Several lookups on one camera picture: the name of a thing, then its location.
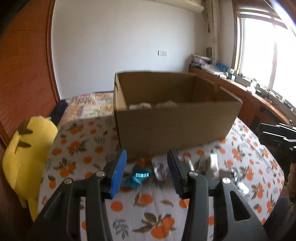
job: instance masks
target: window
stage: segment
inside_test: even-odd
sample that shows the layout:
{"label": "window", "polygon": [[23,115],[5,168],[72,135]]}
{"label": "window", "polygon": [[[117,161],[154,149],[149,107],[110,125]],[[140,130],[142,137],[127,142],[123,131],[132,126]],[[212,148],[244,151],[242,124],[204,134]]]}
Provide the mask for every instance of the window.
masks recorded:
{"label": "window", "polygon": [[271,9],[239,7],[235,69],[296,107],[296,36]]}

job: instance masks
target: yellow plush toy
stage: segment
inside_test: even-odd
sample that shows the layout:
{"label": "yellow plush toy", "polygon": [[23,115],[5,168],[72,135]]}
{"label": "yellow plush toy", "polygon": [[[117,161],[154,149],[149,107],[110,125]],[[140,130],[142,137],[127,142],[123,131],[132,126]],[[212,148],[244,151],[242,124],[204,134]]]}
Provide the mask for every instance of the yellow plush toy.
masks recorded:
{"label": "yellow plush toy", "polygon": [[29,205],[33,221],[37,217],[43,169],[56,135],[57,127],[50,120],[32,117],[24,121],[15,132],[3,157],[4,175],[19,196],[21,205],[24,208]]}

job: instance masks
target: orange fruit print tablecloth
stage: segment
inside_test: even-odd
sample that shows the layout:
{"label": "orange fruit print tablecloth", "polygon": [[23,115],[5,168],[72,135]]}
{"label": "orange fruit print tablecloth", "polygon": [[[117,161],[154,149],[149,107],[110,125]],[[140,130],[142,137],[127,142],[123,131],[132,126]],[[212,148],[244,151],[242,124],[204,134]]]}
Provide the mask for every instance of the orange fruit print tablecloth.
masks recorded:
{"label": "orange fruit print tablecloth", "polygon": [[[114,116],[76,120],[63,125],[51,147],[40,185],[38,212],[61,182],[90,177],[113,160],[118,137]],[[193,164],[213,150],[220,169],[235,167],[250,189],[246,200],[262,224],[282,191],[284,175],[268,149],[238,118],[225,139],[182,150]],[[106,208],[113,240],[181,240],[189,200],[180,200],[172,180],[149,178],[136,190],[121,187]],[[81,199],[81,240],[87,240],[85,200]],[[209,199],[208,240],[213,239],[213,199]]]}

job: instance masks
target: open cardboard box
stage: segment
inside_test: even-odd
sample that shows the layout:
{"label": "open cardboard box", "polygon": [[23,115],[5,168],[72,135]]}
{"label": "open cardboard box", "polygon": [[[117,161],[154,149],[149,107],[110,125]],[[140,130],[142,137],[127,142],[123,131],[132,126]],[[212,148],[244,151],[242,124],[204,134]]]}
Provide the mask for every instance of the open cardboard box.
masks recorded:
{"label": "open cardboard box", "polygon": [[[171,100],[179,107],[129,110]],[[242,101],[229,91],[214,91],[211,81],[170,72],[123,72],[115,75],[114,115],[120,145],[128,159],[165,154],[225,138]]]}

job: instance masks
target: wooden counter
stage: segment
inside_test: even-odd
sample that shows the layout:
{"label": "wooden counter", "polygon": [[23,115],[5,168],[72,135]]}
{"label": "wooden counter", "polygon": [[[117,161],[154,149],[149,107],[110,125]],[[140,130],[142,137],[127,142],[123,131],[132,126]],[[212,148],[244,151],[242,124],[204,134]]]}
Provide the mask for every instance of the wooden counter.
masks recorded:
{"label": "wooden counter", "polygon": [[195,73],[198,77],[214,82],[215,88],[224,87],[243,101],[238,117],[252,130],[255,131],[260,123],[289,124],[289,119],[267,100],[259,95],[252,94],[241,84],[228,79],[222,79],[202,69],[189,67],[188,72]]}

